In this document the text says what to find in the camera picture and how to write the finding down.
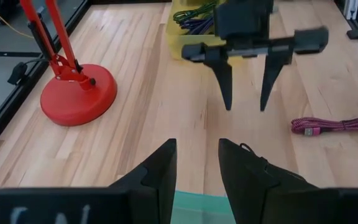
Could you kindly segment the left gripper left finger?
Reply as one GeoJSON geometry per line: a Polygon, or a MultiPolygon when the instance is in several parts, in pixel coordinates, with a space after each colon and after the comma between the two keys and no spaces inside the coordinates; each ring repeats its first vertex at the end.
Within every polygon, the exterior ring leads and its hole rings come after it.
{"type": "Polygon", "coordinates": [[[166,140],[109,188],[114,223],[170,224],[177,182],[177,140],[166,140]]]}

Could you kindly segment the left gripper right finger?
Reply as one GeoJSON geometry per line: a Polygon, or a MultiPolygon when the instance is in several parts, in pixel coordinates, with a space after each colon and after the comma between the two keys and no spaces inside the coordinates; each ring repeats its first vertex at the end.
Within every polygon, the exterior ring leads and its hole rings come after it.
{"type": "Polygon", "coordinates": [[[302,176],[269,163],[248,145],[221,138],[218,144],[221,177],[237,223],[262,223],[269,193],[317,187],[302,176]]]}

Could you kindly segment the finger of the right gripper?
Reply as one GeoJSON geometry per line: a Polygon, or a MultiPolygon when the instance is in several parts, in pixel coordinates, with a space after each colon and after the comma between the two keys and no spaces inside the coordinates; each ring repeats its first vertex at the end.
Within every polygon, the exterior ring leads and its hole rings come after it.
{"type": "Polygon", "coordinates": [[[228,56],[222,47],[207,47],[204,65],[211,68],[218,81],[224,105],[227,111],[232,106],[232,67],[227,62],[228,56]]]}
{"type": "Polygon", "coordinates": [[[293,49],[289,45],[272,47],[265,58],[260,96],[260,110],[265,111],[274,83],[285,65],[291,63],[293,49]]]}

